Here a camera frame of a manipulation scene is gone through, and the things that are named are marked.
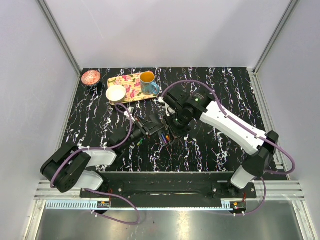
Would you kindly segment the black remote control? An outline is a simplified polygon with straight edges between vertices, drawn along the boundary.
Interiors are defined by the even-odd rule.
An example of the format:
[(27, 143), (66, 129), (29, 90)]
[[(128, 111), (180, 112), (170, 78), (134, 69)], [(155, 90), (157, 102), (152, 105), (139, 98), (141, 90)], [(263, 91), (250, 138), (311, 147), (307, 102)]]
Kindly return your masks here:
[[(179, 136), (173, 132), (173, 130), (170, 128), (169, 124), (167, 123), (166, 118), (162, 118), (158, 115), (151, 115), (150, 119), (152, 122), (158, 122), (158, 123), (162, 123), (164, 125), (164, 129), (162, 131), (159, 131), (156, 133), (164, 146), (172, 146), (172, 145), (178, 143), (183, 138), (182, 136)], [(161, 138), (161, 134), (163, 134), (165, 136), (165, 139), (166, 139), (166, 135), (168, 135), (170, 137), (170, 141), (167, 141), (167, 139), (166, 139), (167, 144), (165, 144), (163, 142), (163, 140)]]

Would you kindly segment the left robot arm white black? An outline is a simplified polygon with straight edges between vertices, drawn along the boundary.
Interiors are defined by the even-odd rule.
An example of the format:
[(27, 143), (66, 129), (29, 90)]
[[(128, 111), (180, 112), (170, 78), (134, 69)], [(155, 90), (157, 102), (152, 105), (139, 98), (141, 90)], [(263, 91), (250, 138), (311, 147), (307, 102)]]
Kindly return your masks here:
[(103, 177), (88, 168), (104, 165), (116, 168), (129, 146), (153, 135), (165, 135), (165, 122), (155, 115), (151, 120), (132, 118), (129, 129), (118, 128), (111, 134), (106, 147), (83, 147), (74, 143), (63, 144), (40, 168), (40, 173), (53, 188), (66, 193), (72, 188), (89, 188), (98, 198), (108, 193)]

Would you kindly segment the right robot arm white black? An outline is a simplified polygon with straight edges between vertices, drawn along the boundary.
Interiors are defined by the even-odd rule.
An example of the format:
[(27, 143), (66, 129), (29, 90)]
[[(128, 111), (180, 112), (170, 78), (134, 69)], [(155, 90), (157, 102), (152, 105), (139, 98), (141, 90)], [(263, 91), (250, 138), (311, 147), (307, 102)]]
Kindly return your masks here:
[(180, 137), (189, 132), (191, 121), (201, 121), (219, 130), (235, 141), (247, 153), (247, 159), (235, 170), (227, 186), (228, 194), (239, 198), (245, 193), (247, 184), (264, 175), (276, 152), (273, 146), (279, 135), (266, 133), (249, 125), (233, 113), (219, 108), (213, 95), (197, 90), (193, 94), (174, 88), (163, 96), (166, 106), (166, 123), (173, 136)]

